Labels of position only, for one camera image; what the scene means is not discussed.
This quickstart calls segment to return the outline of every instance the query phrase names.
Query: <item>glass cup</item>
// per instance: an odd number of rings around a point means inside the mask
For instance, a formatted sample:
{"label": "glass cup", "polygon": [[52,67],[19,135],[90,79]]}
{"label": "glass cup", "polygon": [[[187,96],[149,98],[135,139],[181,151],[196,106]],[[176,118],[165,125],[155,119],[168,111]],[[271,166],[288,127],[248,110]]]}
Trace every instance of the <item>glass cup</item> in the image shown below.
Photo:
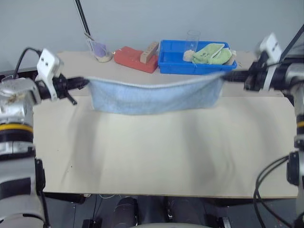
{"label": "glass cup", "polygon": [[183,60],[186,62],[192,61],[192,56],[198,48],[198,43],[200,40],[200,31],[189,30],[187,33],[186,45],[183,55]]}

